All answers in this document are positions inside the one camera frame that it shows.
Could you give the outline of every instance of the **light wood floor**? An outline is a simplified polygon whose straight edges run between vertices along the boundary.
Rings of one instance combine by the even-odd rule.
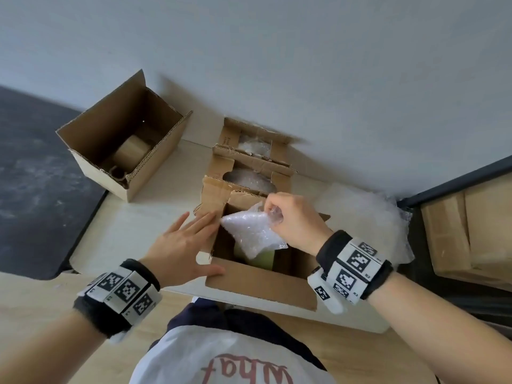
[[[0,273],[0,356],[70,309],[89,277],[62,274],[34,281]],[[161,304],[122,344],[106,342],[71,380],[128,383],[133,368],[167,322],[190,302],[190,296],[164,291]],[[373,334],[305,319],[265,313],[304,342],[340,384],[435,384],[429,368],[392,330]]]

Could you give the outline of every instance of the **person's right arm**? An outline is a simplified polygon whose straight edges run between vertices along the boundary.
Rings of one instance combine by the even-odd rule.
[[[273,206],[284,217],[273,230],[304,252],[316,255],[333,233],[303,197],[271,194]],[[447,383],[512,382],[512,342],[406,277],[393,272],[367,301]]]

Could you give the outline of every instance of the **person's left arm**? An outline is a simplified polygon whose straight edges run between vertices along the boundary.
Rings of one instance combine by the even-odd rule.
[[[195,261],[201,245],[219,227],[215,215],[208,213],[182,226],[188,216],[183,214],[139,260],[162,287],[224,273],[220,266]],[[66,383],[106,338],[80,312],[70,310],[10,356],[3,356],[0,384]]]

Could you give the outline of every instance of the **white table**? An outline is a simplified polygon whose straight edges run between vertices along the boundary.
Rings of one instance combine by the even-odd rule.
[[[79,273],[92,277],[118,266],[126,258],[140,258],[179,215],[192,211],[200,202],[202,178],[211,156],[211,149],[181,141],[173,154],[141,189],[131,203],[109,194],[89,225],[75,252],[71,266]],[[293,193],[313,201],[328,186],[327,183],[292,177]],[[209,263],[209,254],[199,252],[197,261]],[[205,297],[260,310],[298,316],[335,325],[382,333],[388,323],[366,302],[345,305],[345,313],[333,315],[318,298],[317,311],[305,310],[283,303],[247,297],[205,286],[200,277],[171,291]]]

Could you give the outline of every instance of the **person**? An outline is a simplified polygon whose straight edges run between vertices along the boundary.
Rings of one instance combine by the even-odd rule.
[[[275,206],[281,209],[283,221],[273,229],[288,244],[317,255],[333,236],[303,197],[271,194],[265,210]],[[201,245],[219,227],[214,214],[183,225],[188,216],[182,215],[158,237],[138,263],[162,287],[225,272],[218,265],[195,262]],[[512,382],[512,343],[409,279],[391,272],[367,301],[446,383]],[[0,383],[65,383],[106,337],[94,319],[70,310],[18,351],[9,352],[0,367]],[[137,364],[130,381],[170,382],[291,384],[334,379],[304,344],[265,316],[240,309],[223,311],[215,302],[198,299],[170,321],[167,333]]]

